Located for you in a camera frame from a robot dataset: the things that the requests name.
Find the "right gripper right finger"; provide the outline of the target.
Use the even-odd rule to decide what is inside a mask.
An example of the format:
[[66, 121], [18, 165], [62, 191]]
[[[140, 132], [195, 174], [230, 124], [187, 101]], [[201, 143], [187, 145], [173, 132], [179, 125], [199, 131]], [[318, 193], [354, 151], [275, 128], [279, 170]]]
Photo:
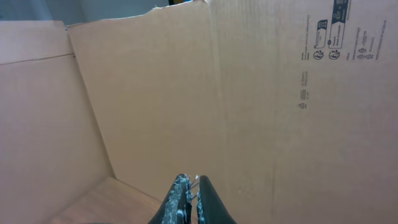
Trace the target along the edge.
[[197, 197], [198, 224], [236, 224], [205, 175], [200, 176]]

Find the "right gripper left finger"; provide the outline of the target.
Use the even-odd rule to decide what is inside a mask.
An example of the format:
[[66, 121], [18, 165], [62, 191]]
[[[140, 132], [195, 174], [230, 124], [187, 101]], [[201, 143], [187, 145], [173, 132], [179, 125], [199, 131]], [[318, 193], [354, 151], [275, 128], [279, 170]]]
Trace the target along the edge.
[[149, 224], [191, 224], [191, 182], [186, 174], [179, 174], [173, 181], [164, 201]]

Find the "cardboard strip at table edge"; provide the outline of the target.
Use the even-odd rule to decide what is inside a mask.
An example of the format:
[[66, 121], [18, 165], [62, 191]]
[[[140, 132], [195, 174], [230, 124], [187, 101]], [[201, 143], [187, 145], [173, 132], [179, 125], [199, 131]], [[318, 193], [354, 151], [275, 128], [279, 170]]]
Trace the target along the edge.
[[71, 26], [117, 179], [238, 223], [397, 222], [397, 1], [190, 1]]

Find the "cardboard wall left panel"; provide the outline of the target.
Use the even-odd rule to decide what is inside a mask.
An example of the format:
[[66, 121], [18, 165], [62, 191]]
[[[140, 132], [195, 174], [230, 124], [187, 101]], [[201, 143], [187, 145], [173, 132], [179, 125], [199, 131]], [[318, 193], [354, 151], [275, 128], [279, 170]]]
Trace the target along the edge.
[[110, 175], [64, 23], [1, 22], [1, 222], [46, 223]]

